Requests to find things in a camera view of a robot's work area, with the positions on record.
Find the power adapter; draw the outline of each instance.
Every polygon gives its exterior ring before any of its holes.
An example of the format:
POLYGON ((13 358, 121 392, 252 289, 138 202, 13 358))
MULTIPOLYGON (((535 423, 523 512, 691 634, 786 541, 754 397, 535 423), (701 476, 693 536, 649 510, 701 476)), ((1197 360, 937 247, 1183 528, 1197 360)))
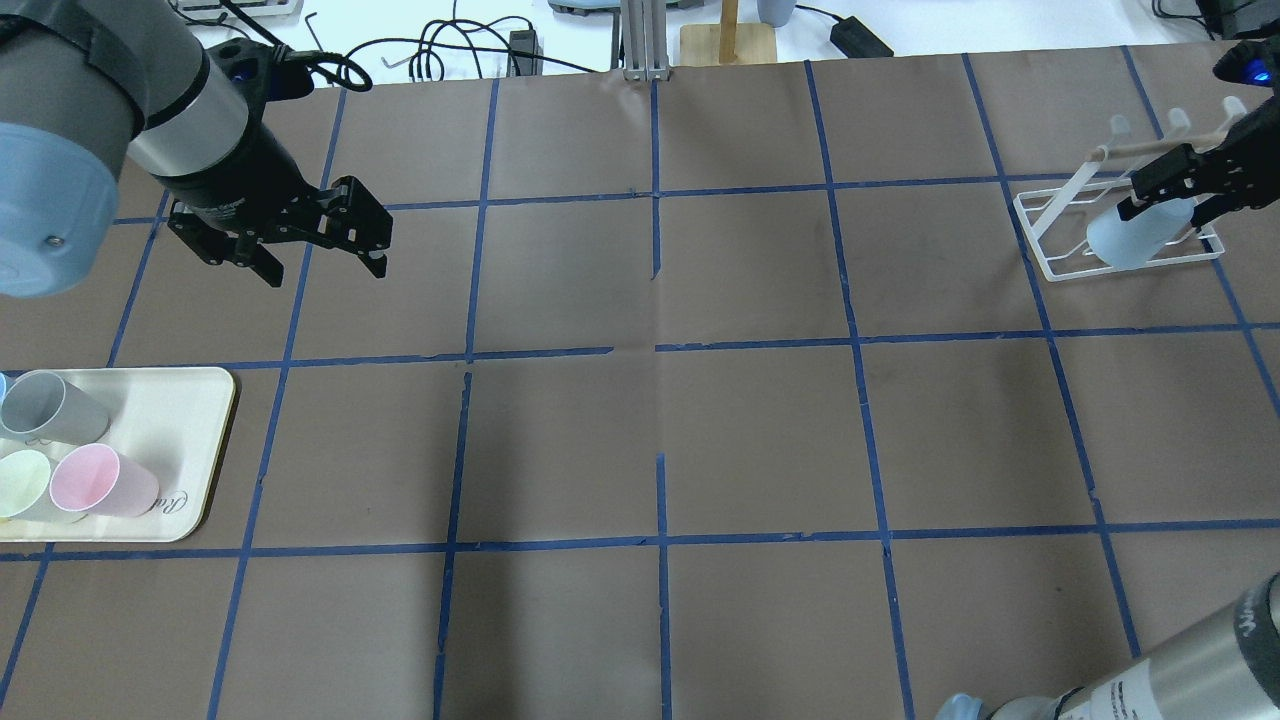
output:
MULTIPOLYGON (((529 53, 540 55, 538 50, 538 32, 532 29, 513 29, 507 38, 511 49, 516 53, 529 53)), ((507 55, 507 77, 515 76, 540 76, 543 74, 543 61, 538 58, 525 58, 522 55, 507 55)))
POLYGON ((876 37, 858 18, 845 18, 832 26, 831 44, 846 58, 892 58, 893 49, 876 37))

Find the light blue cap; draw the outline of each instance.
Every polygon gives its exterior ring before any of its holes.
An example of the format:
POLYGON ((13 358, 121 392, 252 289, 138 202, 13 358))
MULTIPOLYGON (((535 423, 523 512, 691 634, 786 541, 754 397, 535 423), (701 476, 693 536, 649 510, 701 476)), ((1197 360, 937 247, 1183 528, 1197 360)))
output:
POLYGON ((115 177, 79 145, 12 123, 0 123, 0 295, 76 287, 115 218, 115 177))
POLYGON ((979 720, 982 701, 964 693, 951 696, 934 720, 979 720))

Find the wooden post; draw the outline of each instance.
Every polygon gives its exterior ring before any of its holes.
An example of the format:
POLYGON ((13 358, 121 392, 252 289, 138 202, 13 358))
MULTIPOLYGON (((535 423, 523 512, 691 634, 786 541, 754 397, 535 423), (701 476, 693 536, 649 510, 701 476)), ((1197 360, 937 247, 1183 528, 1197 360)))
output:
POLYGON ((721 0, 721 64, 737 60, 737 0, 721 0))

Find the wooden stand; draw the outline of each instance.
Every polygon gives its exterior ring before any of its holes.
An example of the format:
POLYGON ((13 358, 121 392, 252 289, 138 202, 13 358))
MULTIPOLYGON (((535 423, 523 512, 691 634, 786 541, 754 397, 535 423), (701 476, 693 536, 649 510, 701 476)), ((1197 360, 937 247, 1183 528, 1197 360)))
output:
POLYGON ((680 28, 680 64, 762 65, 778 61, 773 28, 764 23, 737 22, 737 0, 723 0, 719 24, 680 28))

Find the pink cup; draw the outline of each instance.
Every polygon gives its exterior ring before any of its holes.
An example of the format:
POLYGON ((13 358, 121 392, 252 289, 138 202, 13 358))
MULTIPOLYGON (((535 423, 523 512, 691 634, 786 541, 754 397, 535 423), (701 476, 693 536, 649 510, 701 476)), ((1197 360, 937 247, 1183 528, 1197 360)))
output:
POLYGON ((70 512, 136 518, 155 505, 160 480, 102 443, 72 451, 54 470, 49 497, 70 512))

